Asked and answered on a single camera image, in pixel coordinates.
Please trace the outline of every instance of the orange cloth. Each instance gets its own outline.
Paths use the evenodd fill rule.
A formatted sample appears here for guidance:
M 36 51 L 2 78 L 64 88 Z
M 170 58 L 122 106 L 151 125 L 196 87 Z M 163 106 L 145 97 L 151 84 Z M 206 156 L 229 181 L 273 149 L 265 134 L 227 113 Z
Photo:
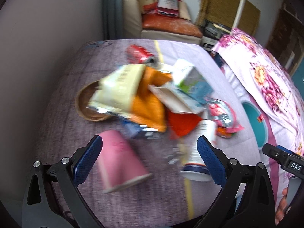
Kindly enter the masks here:
M 132 104 L 132 121 L 155 128 L 159 132 L 166 131 L 164 105 L 149 91 L 148 85 L 161 86 L 170 80 L 171 74 L 164 74 L 148 66 L 145 68 Z
M 191 21 L 181 18 L 170 18 L 158 14 L 144 14 L 142 17 L 142 27 L 145 30 L 157 30 L 197 38 L 202 37 L 201 31 Z

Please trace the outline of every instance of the metal screw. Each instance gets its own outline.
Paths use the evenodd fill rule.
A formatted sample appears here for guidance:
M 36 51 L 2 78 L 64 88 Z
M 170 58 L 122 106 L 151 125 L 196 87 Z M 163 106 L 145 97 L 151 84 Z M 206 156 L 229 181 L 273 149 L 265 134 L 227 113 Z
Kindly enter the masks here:
M 61 160 L 61 163 L 66 164 L 66 163 L 69 163 L 69 161 L 70 161 L 70 159 L 66 157 Z
M 230 164 L 236 165 L 238 163 L 238 161 L 236 159 L 231 159 L 230 160 Z
M 265 168 L 265 165 L 263 163 L 259 163 L 258 166 L 261 168 L 261 169 L 264 169 Z
M 39 162 L 39 161 L 36 161 L 36 162 L 34 163 L 34 167 L 36 168 L 36 167 L 38 167 L 38 166 L 40 166 L 40 162 Z

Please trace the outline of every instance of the orange cushion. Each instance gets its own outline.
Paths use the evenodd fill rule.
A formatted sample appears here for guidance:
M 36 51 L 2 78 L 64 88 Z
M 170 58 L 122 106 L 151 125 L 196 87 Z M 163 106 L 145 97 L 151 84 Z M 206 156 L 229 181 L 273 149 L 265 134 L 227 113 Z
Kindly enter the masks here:
M 170 32 L 197 38 L 202 37 L 202 33 L 197 26 L 188 20 L 158 14 L 144 14 L 142 17 L 142 27 L 145 30 Z

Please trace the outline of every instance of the red soda can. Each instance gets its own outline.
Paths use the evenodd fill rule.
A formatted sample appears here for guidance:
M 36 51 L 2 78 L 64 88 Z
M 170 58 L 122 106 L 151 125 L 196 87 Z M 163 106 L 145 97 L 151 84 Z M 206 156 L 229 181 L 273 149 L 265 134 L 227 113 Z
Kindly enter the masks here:
M 155 69 L 158 67 L 157 57 L 142 46 L 130 45 L 126 49 L 126 55 L 132 64 L 146 64 Z

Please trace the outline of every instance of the red bag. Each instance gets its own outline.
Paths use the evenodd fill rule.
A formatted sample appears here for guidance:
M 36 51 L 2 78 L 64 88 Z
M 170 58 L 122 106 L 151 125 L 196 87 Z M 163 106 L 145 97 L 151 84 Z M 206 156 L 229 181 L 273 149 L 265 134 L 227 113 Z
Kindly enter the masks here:
M 178 17 L 178 0 L 158 0 L 156 13 L 169 17 Z

